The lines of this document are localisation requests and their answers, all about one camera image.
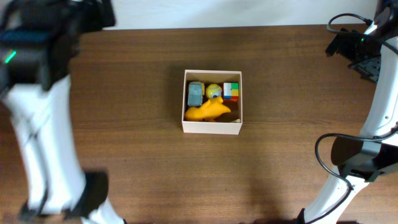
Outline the yellow grey toy truck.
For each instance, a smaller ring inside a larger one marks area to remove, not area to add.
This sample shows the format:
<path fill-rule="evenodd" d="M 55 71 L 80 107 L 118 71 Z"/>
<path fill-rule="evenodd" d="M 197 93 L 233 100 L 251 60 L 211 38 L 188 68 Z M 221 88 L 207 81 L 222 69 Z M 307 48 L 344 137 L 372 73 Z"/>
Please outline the yellow grey toy truck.
<path fill-rule="evenodd" d="M 203 104 L 203 96 L 205 94 L 205 84 L 202 82 L 190 82 L 188 85 L 189 107 L 200 107 Z"/>

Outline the orange rubber toy animal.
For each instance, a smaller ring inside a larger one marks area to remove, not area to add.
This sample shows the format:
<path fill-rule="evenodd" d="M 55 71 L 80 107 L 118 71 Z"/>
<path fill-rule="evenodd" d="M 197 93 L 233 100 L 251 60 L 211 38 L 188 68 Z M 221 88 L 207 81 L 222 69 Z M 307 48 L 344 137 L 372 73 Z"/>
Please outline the orange rubber toy animal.
<path fill-rule="evenodd" d="M 184 118 L 187 121 L 215 122 L 222 114 L 230 113 L 231 109 L 223 104 L 221 96 L 207 100 L 200 107 L 189 107 Z"/>

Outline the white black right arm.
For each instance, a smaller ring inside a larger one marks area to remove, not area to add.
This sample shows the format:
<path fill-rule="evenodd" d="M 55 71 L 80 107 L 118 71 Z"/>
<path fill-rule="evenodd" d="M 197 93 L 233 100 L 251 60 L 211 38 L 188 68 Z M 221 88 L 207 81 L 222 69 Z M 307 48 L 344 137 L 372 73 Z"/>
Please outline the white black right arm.
<path fill-rule="evenodd" d="M 326 28 L 335 34 L 325 52 L 340 54 L 361 78 L 376 84 L 371 109 L 359 136 L 324 134 L 315 143 L 333 137 L 333 168 L 319 196 L 300 211 L 295 223 L 337 223 L 354 197 L 379 176 L 397 172 L 397 1 L 378 1 L 373 19 L 359 16 L 365 32 Z"/>

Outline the yellow minion ball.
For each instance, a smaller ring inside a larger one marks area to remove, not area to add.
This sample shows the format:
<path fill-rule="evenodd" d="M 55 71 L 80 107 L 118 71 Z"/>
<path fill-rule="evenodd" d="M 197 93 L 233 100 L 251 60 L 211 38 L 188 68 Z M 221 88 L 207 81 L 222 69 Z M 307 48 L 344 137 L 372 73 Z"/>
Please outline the yellow minion ball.
<path fill-rule="evenodd" d="M 220 87 L 218 84 L 215 83 L 208 85 L 205 90 L 206 97 L 209 100 L 222 96 L 222 92 L 223 92 L 222 87 Z"/>

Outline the wooden pig rattle drum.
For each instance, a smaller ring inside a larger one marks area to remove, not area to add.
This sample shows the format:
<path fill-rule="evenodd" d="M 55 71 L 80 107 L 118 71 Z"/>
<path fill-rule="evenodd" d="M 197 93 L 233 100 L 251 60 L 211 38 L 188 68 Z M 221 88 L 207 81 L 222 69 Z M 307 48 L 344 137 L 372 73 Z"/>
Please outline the wooden pig rattle drum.
<path fill-rule="evenodd" d="M 229 123 L 242 123 L 242 121 L 241 121 L 241 119 L 236 119 L 236 120 L 230 121 Z"/>

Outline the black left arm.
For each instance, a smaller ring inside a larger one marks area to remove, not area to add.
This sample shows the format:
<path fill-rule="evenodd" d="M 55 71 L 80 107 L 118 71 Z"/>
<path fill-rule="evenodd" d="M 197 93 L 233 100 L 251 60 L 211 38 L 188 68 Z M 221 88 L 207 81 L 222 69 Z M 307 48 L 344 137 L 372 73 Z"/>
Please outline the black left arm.
<path fill-rule="evenodd" d="M 1 103 L 9 110 L 27 174 L 19 220 L 52 215 L 122 223 L 103 171 L 85 171 L 70 117 L 70 61 L 80 37 L 116 23 L 110 0 L 10 1 L 1 14 Z"/>

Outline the colourful puzzle cube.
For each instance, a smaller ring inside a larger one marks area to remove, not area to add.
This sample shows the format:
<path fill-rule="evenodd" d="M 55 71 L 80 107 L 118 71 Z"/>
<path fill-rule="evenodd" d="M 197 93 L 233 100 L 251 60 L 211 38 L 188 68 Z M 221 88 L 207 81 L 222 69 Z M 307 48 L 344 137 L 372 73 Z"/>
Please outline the colourful puzzle cube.
<path fill-rule="evenodd" d="M 239 83 L 223 83 L 223 100 L 225 102 L 238 102 Z"/>

